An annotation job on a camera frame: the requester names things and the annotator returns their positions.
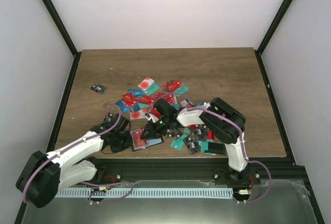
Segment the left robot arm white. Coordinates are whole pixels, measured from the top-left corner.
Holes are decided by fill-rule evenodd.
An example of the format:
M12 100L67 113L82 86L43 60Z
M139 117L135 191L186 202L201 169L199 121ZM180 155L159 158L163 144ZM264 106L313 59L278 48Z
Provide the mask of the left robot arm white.
M119 113L109 113L101 124L68 145L31 154L16 182L23 202L41 208L59 191L76 184L99 188L117 186L117 182L102 183L106 178L105 165L92 154L106 147L110 147L112 153L129 148L132 145L130 128L129 119Z

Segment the black leather card holder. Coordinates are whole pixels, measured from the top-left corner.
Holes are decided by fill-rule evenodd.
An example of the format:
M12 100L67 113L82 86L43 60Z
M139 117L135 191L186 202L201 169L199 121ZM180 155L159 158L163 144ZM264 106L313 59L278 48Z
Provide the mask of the black leather card holder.
M144 149L155 146L155 145L158 145L158 144L162 144L164 142L164 139L161 136L156 136L154 139L146 139L146 142L147 142L147 146ZM143 149L134 150L133 142L132 142L131 149L132 149L133 152L143 150Z

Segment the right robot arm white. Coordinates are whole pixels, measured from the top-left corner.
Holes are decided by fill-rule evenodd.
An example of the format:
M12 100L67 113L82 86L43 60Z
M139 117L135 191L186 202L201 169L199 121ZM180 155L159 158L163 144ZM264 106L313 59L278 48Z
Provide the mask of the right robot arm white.
M248 178L249 165L244 140L246 119L240 112L218 97L201 106L185 106L178 110L160 98L153 107L161 117L145 114L148 122L141 139L164 136L168 129L179 130L191 125L205 126L225 145L231 181L242 184Z

